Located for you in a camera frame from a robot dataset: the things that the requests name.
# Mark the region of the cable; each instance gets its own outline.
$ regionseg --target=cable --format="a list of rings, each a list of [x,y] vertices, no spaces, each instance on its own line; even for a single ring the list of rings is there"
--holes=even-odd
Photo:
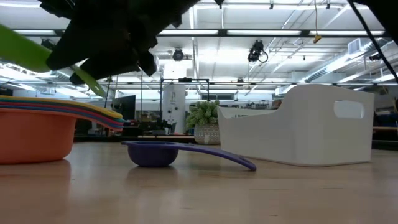
[[[262,51],[262,53],[264,53],[266,56],[267,56],[267,59],[265,60],[265,61],[262,61],[262,60],[260,60],[260,58],[259,58],[259,62],[261,62],[261,63],[266,63],[267,61],[268,61],[268,54],[267,54],[267,52],[265,52],[264,50]]]
[[[396,82],[398,83],[398,76],[396,74],[396,71],[394,71],[393,67],[391,66],[390,62],[388,62],[386,56],[384,55],[383,51],[381,50],[379,44],[377,44],[375,38],[372,35],[372,32],[370,31],[368,25],[366,24],[365,20],[363,19],[361,13],[358,11],[356,8],[353,0],[348,0],[348,4],[351,6],[353,11],[355,12],[356,16],[358,17],[359,21],[361,22],[362,26],[364,27],[366,33],[368,34],[369,38],[371,39],[374,47],[377,49],[377,52],[379,52],[380,57],[382,58],[384,64],[387,66],[387,68],[390,70],[391,74],[394,76],[396,79]]]
[[[141,69],[141,105],[140,105],[140,107],[141,107],[141,122],[142,122],[142,82],[143,82],[142,76],[143,76],[143,73],[144,72]]]
[[[104,108],[106,108],[106,103],[108,102],[108,94],[109,94],[109,89],[111,87],[111,81],[112,81],[112,76],[109,77],[109,82],[108,82],[108,89],[106,90],[106,96],[105,96],[105,105]]]
[[[317,7],[317,0],[313,0],[315,5],[315,34],[318,35],[318,7]]]
[[[119,75],[116,77],[116,86],[114,87],[114,96],[113,96],[113,101],[112,101],[112,110],[114,109],[114,100],[116,99],[116,94],[118,93],[118,81],[119,81]]]

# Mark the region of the fluorescent light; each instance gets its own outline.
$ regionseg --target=fluorescent light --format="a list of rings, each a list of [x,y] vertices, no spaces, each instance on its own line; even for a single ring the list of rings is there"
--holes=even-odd
[[[0,69],[0,77],[6,77],[6,78],[11,78],[13,80],[22,80],[22,81],[42,81],[38,78],[35,78],[32,75],[17,72],[8,67],[3,67],[2,69]]]
[[[361,75],[350,75],[350,76],[338,81],[338,83],[348,82],[348,81],[354,80],[354,79],[356,79],[356,78],[358,78],[360,76]]]
[[[361,90],[363,90],[363,89],[365,89],[365,87],[355,88],[354,90],[355,90],[355,91],[361,91]]]
[[[36,91],[35,88],[33,88],[33,87],[29,86],[29,85],[25,85],[25,84],[14,85],[14,84],[8,83],[8,85],[14,86],[14,87],[18,87],[18,88],[23,88],[24,90]]]
[[[373,35],[383,35],[385,33],[385,31],[382,30],[372,30],[371,33]],[[310,35],[316,35],[317,32],[316,31],[310,31]],[[367,36],[368,34],[366,33],[366,31],[362,31],[362,30],[320,30],[318,31],[318,35],[363,35],[363,36]]]
[[[374,79],[372,82],[374,82],[374,83],[385,82],[385,81],[392,80],[392,79],[395,79],[394,76],[392,74],[389,74],[389,75],[384,75],[380,78]]]
[[[54,30],[14,30],[22,35],[55,35]]]
[[[228,35],[300,35],[300,30],[228,30]]]
[[[216,35],[218,30],[163,30],[159,35]]]
[[[65,72],[61,72],[61,71],[57,71],[57,73],[59,73],[59,74],[65,76],[65,77],[67,77],[67,78],[70,78],[70,76],[71,76],[71,75],[66,74]]]
[[[5,3],[5,2],[0,2],[0,6],[4,6],[4,7],[34,8],[34,9],[40,8],[40,4],[16,4],[16,3]]]

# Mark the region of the overhead fixture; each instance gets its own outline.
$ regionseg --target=overhead fixture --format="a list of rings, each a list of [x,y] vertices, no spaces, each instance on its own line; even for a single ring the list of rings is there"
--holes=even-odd
[[[173,53],[173,60],[176,62],[180,62],[184,59],[184,53],[182,52],[182,49],[175,49]]]
[[[348,82],[348,81],[354,80],[354,79],[356,79],[356,78],[358,78],[360,76],[361,75],[350,75],[350,76],[338,81],[338,83]]]
[[[21,8],[31,8],[31,9],[40,8],[40,4],[17,4],[17,3],[6,3],[6,2],[0,2],[0,6],[4,6],[4,7],[21,7]]]
[[[300,35],[301,30],[228,30],[228,35]]]
[[[244,81],[243,81],[243,78],[238,78],[238,80],[237,80],[236,82],[242,83],[242,82],[244,82]]]
[[[369,60],[372,62],[375,60],[381,60],[381,56],[379,54],[369,56]]]
[[[373,30],[371,31],[372,35],[383,35],[385,31],[383,30]],[[317,34],[316,31],[310,31],[310,35],[315,36]],[[366,31],[362,30],[318,30],[318,35],[323,35],[323,36],[328,36],[328,35],[363,35],[364,37],[367,37],[368,34]]]
[[[8,83],[8,85],[13,86],[13,87],[22,88],[24,90],[36,91],[35,88],[33,88],[33,87],[29,86],[29,85],[22,84],[22,83],[18,84],[18,85]]]
[[[264,61],[260,60],[262,55],[267,57]],[[250,48],[248,61],[249,63],[256,63],[257,61],[266,63],[268,61],[268,54],[264,51],[264,44],[262,43],[262,40],[256,40],[252,48]]]
[[[55,43],[53,43],[51,40],[43,39],[42,43],[41,43],[41,46],[52,50],[55,47]]]
[[[54,30],[14,30],[22,35],[55,35]]]
[[[374,79],[372,82],[374,82],[374,83],[385,82],[385,81],[393,80],[393,79],[395,79],[394,76],[392,74],[389,74],[389,75],[383,75],[380,78]]]
[[[218,30],[163,30],[159,35],[216,35]]]

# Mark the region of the plant pot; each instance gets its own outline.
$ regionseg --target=plant pot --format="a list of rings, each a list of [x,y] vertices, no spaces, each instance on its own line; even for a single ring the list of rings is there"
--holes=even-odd
[[[194,137],[198,144],[220,144],[220,131],[218,129],[218,124],[195,125]]]

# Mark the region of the ceiling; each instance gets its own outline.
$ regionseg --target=ceiling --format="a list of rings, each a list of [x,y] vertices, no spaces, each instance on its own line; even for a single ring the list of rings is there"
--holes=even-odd
[[[35,0],[0,0],[0,22],[11,29],[65,29],[68,20],[58,18],[41,8],[6,7],[2,3],[38,4]],[[363,30],[358,18],[344,0],[331,0],[331,8],[326,9],[327,0],[318,0],[317,16],[312,0],[275,0],[274,9],[269,9],[269,1],[226,0],[222,10],[211,0],[202,0],[194,9],[182,16],[179,29],[319,29]],[[360,12],[371,30],[384,30],[372,12],[360,7]],[[31,37],[40,42],[40,37]],[[255,40],[262,40],[269,53],[265,64],[250,66],[247,61],[249,48]],[[308,71],[321,67],[347,51],[348,43],[354,38],[322,38],[314,44],[312,38],[276,38],[272,37],[158,37],[159,44],[150,51],[162,58],[170,57],[170,52],[181,48],[185,54],[193,54],[196,48],[198,73],[195,74],[191,60],[184,62],[188,77],[209,78],[214,82],[232,82],[243,78],[245,82],[298,82]],[[386,47],[389,60],[396,59],[398,53],[395,44]],[[162,64],[171,60],[161,60]],[[380,61],[364,63],[362,58],[335,70],[323,78],[322,82],[337,82],[365,69],[380,65]],[[160,72],[152,77],[144,75],[145,82],[159,80]],[[119,76],[120,82],[139,82],[140,73],[126,73]],[[144,88],[156,88],[157,85],[145,85]],[[140,88],[139,85],[120,85],[120,88]],[[257,89],[271,90],[276,86],[258,86]],[[216,88],[236,88],[236,86],[218,86]]]

